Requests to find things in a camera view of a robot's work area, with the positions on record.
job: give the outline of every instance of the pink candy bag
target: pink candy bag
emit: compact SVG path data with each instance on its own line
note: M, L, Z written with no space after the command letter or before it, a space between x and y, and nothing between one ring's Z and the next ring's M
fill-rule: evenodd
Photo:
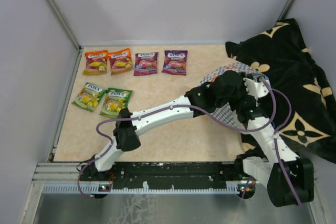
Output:
M178 76L185 76L187 66L187 54L187 50L165 50L162 72Z
M146 76L158 72L158 52L135 54L135 76Z

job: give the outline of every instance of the snack package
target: snack package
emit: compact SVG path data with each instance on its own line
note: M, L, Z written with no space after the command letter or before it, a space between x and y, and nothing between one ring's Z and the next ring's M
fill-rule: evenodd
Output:
M108 53L111 74L119 74L132 69L131 50L129 48Z
M107 50L86 52L86 68L83 74L92 76L107 73Z
M165 50L163 73L170 73L178 76L186 75L188 51Z
M109 118L117 118L119 111L127 107L131 93L132 90L108 88L100 114Z
M158 72L158 52L135 54L135 76L146 76Z
M104 88L87 82L72 103L92 112L97 107L105 92L106 90Z

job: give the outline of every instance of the white wall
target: white wall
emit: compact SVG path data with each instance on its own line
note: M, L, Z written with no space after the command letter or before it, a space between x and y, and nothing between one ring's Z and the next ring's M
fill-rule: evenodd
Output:
M75 48L45 0L0 0L0 223L17 223L45 162Z
M336 1L335 0L296 0L288 18L296 18L303 38L314 60L324 70L330 86L336 92ZM323 194L329 203L333 222L336 223L336 164L312 156Z
M111 45L245 40L271 27L286 0L56 2L81 45Z

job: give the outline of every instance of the checkered bag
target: checkered bag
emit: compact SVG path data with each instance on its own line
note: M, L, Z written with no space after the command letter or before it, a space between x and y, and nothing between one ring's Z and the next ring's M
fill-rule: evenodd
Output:
M246 73L260 73L257 70L253 69L252 67L243 64L241 62L235 62L233 64L229 64L226 66L222 66L217 68L212 73L208 74L203 78L203 80L200 82L200 85L202 85L204 82L212 81L216 76L220 76L227 70L232 70L235 72L246 72ZM216 117L221 122L230 125L230 126L237 126L234 122L232 111L230 109L230 105L226 103L223 107L217 108L212 115Z

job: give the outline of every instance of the black blanket with flower pattern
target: black blanket with flower pattern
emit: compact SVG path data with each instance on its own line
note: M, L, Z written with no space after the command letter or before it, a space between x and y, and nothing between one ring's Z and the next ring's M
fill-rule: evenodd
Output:
M247 41L227 42L225 46L229 57L267 75L272 87L282 91L291 101L290 120L280 131L287 145L293 151L307 148L336 163L336 101L324 71L315 64L304 44L296 20L282 20ZM275 126L288 115L285 99L277 94L276 99ZM270 96L259 102L271 115ZM250 152L260 153L252 136L242 135L241 138Z

